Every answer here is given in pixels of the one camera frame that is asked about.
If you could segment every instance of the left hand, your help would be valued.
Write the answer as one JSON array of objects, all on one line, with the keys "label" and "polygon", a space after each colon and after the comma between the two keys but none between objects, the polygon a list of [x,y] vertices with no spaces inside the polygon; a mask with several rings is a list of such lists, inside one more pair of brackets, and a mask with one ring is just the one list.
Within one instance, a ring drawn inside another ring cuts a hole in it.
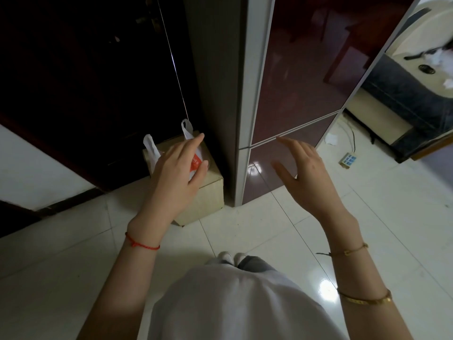
[{"label": "left hand", "polygon": [[177,143],[157,161],[150,193],[127,227],[137,242],[157,247],[170,223],[195,198],[206,176],[208,162],[203,161],[189,181],[190,165],[203,138],[204,134],[200,134],[193,140]]}]

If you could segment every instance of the cardboard box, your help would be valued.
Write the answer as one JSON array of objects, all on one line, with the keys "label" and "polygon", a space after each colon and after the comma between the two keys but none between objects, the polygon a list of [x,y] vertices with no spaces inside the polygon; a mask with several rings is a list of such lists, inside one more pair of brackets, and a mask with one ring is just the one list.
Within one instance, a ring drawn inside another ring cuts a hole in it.
[{"label": "cardboard box", "polygon": [[[184,141],[184,136],[175,137],[156,145],[156,147],[160,151],[165,152],[173,144],[182,141]],[[195,222],[199,218],[220,210],[225,205],[223,200],[223,177],[204,142],[201,143],[201,151],[203,159],[209,161],[209,169],[195,199],[189,207],[175,219],[175,222],[180,226]],[[143,150],[143,156],[151,174],[150,160],[146,149]]]}]

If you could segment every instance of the red string bracelet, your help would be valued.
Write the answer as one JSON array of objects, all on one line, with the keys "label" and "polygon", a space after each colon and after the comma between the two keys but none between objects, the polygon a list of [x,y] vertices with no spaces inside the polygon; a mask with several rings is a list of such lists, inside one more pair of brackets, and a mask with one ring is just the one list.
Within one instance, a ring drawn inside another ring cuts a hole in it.
[{"label": "red string bracelet", "polygon": [[160,245],[159,245],[159,247],[145,246],[144,244],[141,244],[141,243],[135,241],[132,237],[129,236],[129,234],[127,232],[125,232],[124,234],[126,235],[127,239],[130,241],[130,245],[133,247],[143,247],[146,249],[150,249],[152,251],[157,251],[160,248]]}]

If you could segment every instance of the foot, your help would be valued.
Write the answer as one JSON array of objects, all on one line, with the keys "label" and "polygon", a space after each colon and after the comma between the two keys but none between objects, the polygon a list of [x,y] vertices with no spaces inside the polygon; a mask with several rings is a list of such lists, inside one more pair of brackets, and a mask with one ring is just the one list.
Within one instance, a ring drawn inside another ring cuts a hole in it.
[{"label": "foot", "polygon": [[234,260],[231,254],[228,251],[221,251],[219,255],[217,256],[220,260],[225,260],[228,262],[230,265],[234,266]]},{"label": "foot", "polygon": [[234,266],[238,267],[242,260],[246,258],[246,253],[237,253],[234,256]]}]

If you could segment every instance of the gold bracelet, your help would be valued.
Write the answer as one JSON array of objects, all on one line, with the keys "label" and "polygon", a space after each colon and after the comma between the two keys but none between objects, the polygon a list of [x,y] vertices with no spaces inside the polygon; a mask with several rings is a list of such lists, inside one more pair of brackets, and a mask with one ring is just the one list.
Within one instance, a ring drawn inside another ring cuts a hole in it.
[{"label": "gold bracelet", "polygon": [[340,255],[344,255],[346,257],[349,257],[352,253],[355,253],[356,251],[360,251],[362,248],[368,248],[368,244],[364,242],[363,245],[360,248],[348,249],[346,251],[342,251],[341,253],[331,253],[331,252],[329,252],[329,254],[326,254],[326,253],[316,253],[316,254],[328,255],[330,257],[338,257]]},{"label": "gold bracelet", "polygon": [[390,303],[392,301],[392,293],[390,292],[390,290],[387,290],[387,294],[385,297],[380,298],[378,300],[359,300],[357,298],[353,298],[351,296],[345,295],[344,293],[342,293],[340,291],[338,291],[338,294],[340,295],[340,297],[343,297],[350,303],[360,304],[363,306],[378,306],[381,304]]}]

